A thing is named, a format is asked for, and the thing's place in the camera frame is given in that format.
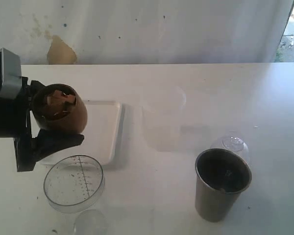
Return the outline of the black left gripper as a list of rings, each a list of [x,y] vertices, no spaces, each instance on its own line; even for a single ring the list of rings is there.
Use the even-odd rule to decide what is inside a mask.
[[[32,171],[36,162],[61,150],[80,146],[84,141],[82,134],[68,134],[44,129],[40,129],[37,137],[32,138],[30,100],[46,86],[37,80],[31,80],[29,85],[27,83],[28,78],[22,77],[22,86],[14,101],[18,133],[13,140],[18,172]]]

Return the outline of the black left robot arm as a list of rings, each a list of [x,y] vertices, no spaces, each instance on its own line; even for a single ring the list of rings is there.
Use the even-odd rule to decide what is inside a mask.
[[[12,138],[16,170],[33,171],[36,163],[56,152],[79,146],[87,110],[66,84],[43,85],[22,77],[15,98],[0,97],[0,138]]]

